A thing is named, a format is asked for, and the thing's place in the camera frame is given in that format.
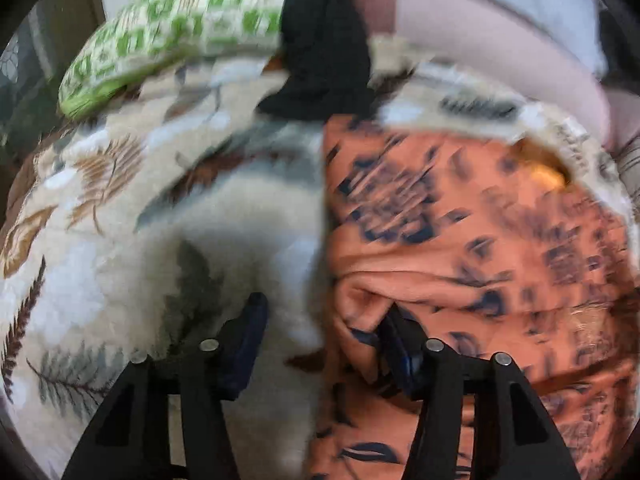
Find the orange black floral blouse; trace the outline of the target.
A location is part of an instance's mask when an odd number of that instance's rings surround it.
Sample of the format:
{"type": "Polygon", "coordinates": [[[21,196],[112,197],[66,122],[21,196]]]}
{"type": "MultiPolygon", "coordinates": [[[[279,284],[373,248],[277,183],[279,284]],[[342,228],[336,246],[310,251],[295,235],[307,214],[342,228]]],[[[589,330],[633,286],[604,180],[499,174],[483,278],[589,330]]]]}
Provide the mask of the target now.
{"type": "Polygon", "coordinates": [[[639,278],[623,219],[497,140],[336,116],[323,151],[334,284],[309,477],[404,472],[419,407],[376,334],[398,308],[462,356],[510,354],[582,478],[600,478],[636,405],[639,278]]]}

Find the beige leaf print blanket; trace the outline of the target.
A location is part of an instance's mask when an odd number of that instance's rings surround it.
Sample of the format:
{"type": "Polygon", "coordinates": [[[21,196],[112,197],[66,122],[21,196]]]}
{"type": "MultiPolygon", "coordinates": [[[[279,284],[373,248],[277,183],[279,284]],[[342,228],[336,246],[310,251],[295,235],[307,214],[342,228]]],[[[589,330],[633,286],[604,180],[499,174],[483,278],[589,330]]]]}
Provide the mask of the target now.
{"type": "MultiPolygon", "coordinates": [[[[43,478],[62,477],[128,363],[198,348],[261,292],[255,368],[224,407],[232,450],[245,479],[312,479],[334,284],[331,119],[260,114],[285,79],[259,58],[173,68],[37,156],[1,248],[1,411],[43,478]]],[[[337,116],[497,140],[552,166],[623,219],[639,277],[614,162],[565,110],[410,48],[377,50],[372,84],[372,120],[337,116]]]]}

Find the striped floral sofa cushion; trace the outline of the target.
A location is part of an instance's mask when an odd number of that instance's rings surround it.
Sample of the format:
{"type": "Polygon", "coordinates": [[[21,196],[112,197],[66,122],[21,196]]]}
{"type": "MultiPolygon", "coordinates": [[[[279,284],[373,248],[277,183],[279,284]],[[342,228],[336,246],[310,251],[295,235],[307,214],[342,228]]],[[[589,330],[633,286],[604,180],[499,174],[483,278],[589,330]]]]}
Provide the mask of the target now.
{"type": "Polygon", "coordinates": [[[615,157],[620,180],[631,200],[639,205],[640,197],[640,136],[629,141],[615,157]]]}

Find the wooden glass panel door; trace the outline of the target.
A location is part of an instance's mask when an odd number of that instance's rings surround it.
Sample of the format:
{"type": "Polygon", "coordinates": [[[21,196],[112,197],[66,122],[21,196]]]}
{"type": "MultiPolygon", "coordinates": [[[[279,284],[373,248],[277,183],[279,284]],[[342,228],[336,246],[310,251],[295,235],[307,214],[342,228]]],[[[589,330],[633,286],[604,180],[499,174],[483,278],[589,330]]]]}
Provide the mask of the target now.
{"type": "Polygon", "coordinates": [[[1,161],[18,162],[62,122],[58,87],[104,22],[100,0],[39,0],[1,53],[1,161]]]}

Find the black garment on pillow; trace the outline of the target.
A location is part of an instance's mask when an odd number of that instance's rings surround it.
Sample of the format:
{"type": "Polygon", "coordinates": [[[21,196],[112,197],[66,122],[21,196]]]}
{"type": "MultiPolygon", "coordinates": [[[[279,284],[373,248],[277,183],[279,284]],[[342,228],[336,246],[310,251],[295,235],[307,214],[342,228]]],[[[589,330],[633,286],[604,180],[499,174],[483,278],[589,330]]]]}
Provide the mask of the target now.
{"type": "Polygon", "coordinates": [[[284,0],[280,36],[288,79],[259,113],[301,122],[371,115],[367,32],[352,0],[284,0]]]}

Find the green white patterned pillow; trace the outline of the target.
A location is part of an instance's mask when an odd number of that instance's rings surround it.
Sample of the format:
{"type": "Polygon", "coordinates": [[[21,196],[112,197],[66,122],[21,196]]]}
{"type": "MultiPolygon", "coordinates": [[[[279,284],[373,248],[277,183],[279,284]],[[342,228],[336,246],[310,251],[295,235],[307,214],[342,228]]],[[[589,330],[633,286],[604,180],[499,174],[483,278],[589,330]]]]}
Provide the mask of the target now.
{"type": "Polygon", "coordinates": [[[130,84],[188,58],[274,52],[284,0],[134,0],[87,40],[58,88],[58,109],[86,117],[130,84]]]}

